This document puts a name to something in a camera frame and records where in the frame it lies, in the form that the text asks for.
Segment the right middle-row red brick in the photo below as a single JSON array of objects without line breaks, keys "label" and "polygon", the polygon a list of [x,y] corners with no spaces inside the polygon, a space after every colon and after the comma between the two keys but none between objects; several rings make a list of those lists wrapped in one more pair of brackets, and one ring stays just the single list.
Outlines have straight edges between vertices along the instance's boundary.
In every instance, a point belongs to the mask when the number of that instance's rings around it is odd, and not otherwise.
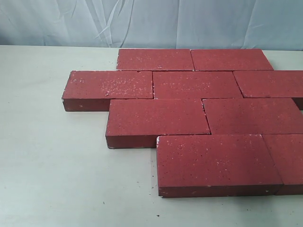
[{"label": "right middle-row red brick", "polygon": [[303,109],[303,72],[301,70],[234,71],[244,98],[291,98]]}]

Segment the wrinkled blue-grey backdrop cloth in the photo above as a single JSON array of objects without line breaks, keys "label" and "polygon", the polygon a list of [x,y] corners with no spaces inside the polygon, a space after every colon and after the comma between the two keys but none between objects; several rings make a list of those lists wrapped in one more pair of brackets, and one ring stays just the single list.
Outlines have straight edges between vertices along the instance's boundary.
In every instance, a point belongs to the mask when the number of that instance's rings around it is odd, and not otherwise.
[{"label": "wrinkled blue-grey backdrop cloth", "polygon": [[0,42],[301,50],[300,0],[3,0]]}]

